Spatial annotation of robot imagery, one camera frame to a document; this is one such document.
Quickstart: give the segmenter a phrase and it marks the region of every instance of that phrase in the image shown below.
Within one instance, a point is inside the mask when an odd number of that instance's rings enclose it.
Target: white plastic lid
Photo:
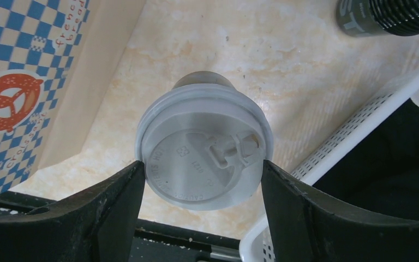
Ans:
[[[272,157],[261,109],[233,88],[193,84],[172,90],[139,123],[136,157],[150,187],[191,210],[237,205],[257,189]]]

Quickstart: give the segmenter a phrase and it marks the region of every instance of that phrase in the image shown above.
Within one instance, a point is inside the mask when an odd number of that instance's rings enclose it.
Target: red pretzel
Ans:
[[[0,77],[0,109],[10,107],[10,117],[0,117],[0,131],[12,132],[14,127],[28,116],[36,106],[44,80],[27,74],[8,74]],[[9,88],[20,88],[12,97],[1,95]],[[25,94],[25,102],[20,111],[15,111],[14,101]]]

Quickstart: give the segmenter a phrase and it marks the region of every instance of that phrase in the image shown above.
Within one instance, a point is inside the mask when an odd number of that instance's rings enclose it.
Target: beige marble surface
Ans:
[[[61,199],[134,160],[137,123],[182,76],[224,75],[264,110],[274,162],[291,170],[390,78],[419,67],[419,36],[350,38],[336,0],[148,0],[83,152],[13,190]],[[140,218],[240,239],[261,209],[196,212],[146,187]]]

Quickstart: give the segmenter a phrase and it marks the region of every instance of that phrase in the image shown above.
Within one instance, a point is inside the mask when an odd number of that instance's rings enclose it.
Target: black cloth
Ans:
[[[419,220],[419,107],[405,102],[314,187],[373,212]]]

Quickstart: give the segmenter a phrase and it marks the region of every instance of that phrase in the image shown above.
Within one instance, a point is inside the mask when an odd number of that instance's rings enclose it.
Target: blue and white checkered pattern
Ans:
[[[67,5],[63,0],[0,0],[0,72],[9,69],[25,69],[44,76],[43,95],[33,115],[14,129],[12,134],[0,133],[0,193],[23,182],[33,174],[32,165],[37,160],[38,147],[47,135],[47,126],[53,110],[63,95],[61,88],[74,60],[83,30],[78,31],[74,45],[55,50],[52,39],[61,32]],[[86,22],[89,11],[86,1]],[[3,164],[15,154],[23,136],[35,126],[35,117],[49,112],[42,128],[27,145],[21,162],[8,171]]]

